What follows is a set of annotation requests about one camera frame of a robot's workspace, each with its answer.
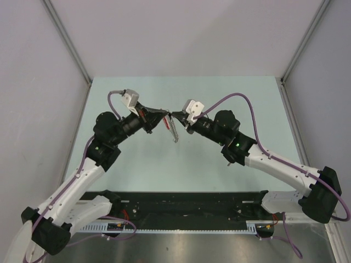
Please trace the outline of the silver red keyring holder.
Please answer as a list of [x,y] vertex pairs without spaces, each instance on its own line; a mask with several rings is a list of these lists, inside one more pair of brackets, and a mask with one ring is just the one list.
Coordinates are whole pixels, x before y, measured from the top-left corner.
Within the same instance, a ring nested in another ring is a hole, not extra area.
[[178,135],[178,132],[176,130],[176,127],[175,127],[175,123],[174,123],[174,120],[172,118],[172,115],[170,113],[168,113],[164,118],[163,118],[163,121],[164,121],[164,124],[167,128],[168,131],[170,131],[170,133],[172,134],[173,136],[173,141],[175,143],[178,142],[179,140],[179,135]]

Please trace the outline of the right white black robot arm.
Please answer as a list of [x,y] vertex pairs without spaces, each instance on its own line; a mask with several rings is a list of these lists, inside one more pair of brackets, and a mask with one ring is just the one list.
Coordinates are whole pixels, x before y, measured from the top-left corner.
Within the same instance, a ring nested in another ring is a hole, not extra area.
[[322,170],[293,163],[274,153],[263,151],[258,141],[239,131],[240,122],[231,110],[221,110],[214,119],[200,117],[190,123],[189,114],[172,112],[190,134],[198,133],[221,145],[221,153],[229,163],[261,170],[294,188],[295,192],[266,192],[253,206],[253,214],[265,220],[271,214],[291,210],[302,211],[306,216],[326,224],[341,195],[337,173],[330,167]]

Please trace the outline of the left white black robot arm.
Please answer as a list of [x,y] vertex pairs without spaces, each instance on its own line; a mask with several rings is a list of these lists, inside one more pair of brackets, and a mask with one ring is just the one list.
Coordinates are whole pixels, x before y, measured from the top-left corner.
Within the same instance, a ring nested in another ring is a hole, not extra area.
[[126,118],[117,119],[112,112],[101,113],[75,172],[41,205],[35,209],[27,207],[22,212],[23,226],[13,239],[4,261],[25,262],[32,244],[56,255],[81,227],[103,216],[117,218],[121,205],[101,195],[81,206],[75,215],[70,215],[70,212],[88,188],[117,160],[121,153],[119,144],[141,129],[150,134],[168,114],[167,110],[145,107],[139,102]]

